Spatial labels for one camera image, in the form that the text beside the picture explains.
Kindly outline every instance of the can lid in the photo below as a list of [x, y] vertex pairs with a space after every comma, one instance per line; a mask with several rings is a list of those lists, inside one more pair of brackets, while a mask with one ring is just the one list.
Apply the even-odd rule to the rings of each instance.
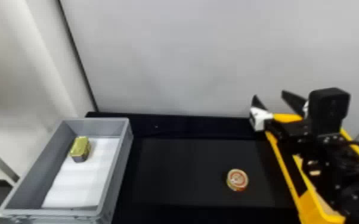
[[242, 191], [249, 183], [246, 173], [240, 169], [232, 169], [227, 175], [228, 186], [234, 191]]

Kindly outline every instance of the white backdrop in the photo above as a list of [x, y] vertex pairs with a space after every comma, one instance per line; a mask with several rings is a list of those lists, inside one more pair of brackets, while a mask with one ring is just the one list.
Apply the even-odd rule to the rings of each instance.
[[62, 0], [101, 111], [247, 116], [288, 89], [352, 93], [359, 133], [359, 1]]
[[20, 176], [59, 120], [93, 110], [63, 21], [54, 0], [0, 0], [0, 158]]

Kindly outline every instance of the gray plastic bin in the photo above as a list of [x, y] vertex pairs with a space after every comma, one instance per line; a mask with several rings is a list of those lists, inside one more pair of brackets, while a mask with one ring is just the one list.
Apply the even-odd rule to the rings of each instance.
[[[98, 206], [43, 209], [42, 203], [77, 136], [120, 138]], [[17, 223], [110, 223], [119, 195], [133, 136], [129, 120], [63, 120], [38, 159], [0, 206]]]

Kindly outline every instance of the black table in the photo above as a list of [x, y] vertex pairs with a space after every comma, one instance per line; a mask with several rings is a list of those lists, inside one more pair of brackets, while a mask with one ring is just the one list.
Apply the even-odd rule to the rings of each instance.
[[[245, 118], [89, 112], [128, 117], [134, 141], [113, 223], [299, 223], [274, 153]], [[247, 189], [225, 174], [243, 169]]]

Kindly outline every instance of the gray wall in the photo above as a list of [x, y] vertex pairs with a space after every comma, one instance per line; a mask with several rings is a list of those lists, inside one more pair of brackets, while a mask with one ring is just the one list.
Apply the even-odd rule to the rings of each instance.
[[359, 1], [62, 0], [102, 111], [247, 116], [338, 86], [359, 133]]

